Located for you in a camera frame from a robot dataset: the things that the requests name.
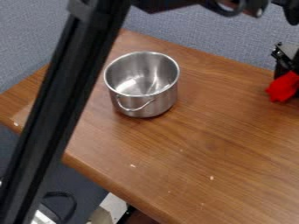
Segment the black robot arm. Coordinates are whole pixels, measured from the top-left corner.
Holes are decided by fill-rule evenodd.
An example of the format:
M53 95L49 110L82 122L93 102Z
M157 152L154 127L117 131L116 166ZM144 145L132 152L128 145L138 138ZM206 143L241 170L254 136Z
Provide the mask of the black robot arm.
M0 186L0 224L30 224L132 6L148 13L200 5L232 18L284 9L299 25L299 0L69 0L69 17Z

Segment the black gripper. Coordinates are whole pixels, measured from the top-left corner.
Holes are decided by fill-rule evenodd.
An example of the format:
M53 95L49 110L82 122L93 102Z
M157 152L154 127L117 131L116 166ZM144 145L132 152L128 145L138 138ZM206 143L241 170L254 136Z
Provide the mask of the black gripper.
M270 56L274 58L274 78L289 71L299 74L299 44L277 42Z

